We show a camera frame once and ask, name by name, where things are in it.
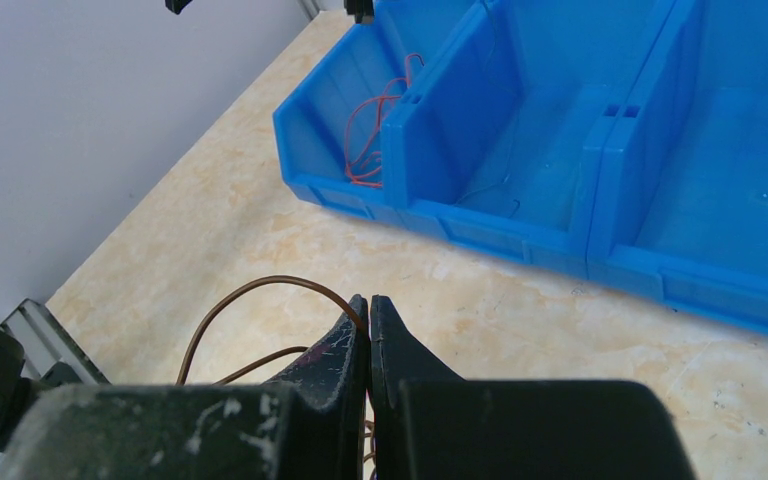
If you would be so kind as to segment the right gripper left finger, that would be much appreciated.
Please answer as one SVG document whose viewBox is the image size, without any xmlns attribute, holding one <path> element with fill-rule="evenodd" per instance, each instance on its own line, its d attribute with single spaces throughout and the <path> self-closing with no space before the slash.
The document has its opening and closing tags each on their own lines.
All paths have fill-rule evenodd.
<svg viewBox="0 0 768 480">
<path fill-rule="evenodd" d="M 272 479 L 358 479 L 363 472 L 370 340 L 344 311 L 295 361 L 265 381 L 288 391 Z"/>
</svg>

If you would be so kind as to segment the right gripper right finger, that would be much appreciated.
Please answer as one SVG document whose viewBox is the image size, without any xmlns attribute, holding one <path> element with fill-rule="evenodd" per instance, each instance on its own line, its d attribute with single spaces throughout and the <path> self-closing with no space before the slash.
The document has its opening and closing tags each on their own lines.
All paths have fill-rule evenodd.
<svg viewBox="0 0 768 480">
<path fill-rule="evenodd" d="M 370 398 L 374 412 L 375 471 L 378 479 L 406 479 L 405 420 L 399 400 L 404 380 L 461 381 L 463 378 L 425 347 L 406 327 L 392 300 L 375 295 L 369 306 Z"/>
</svg>

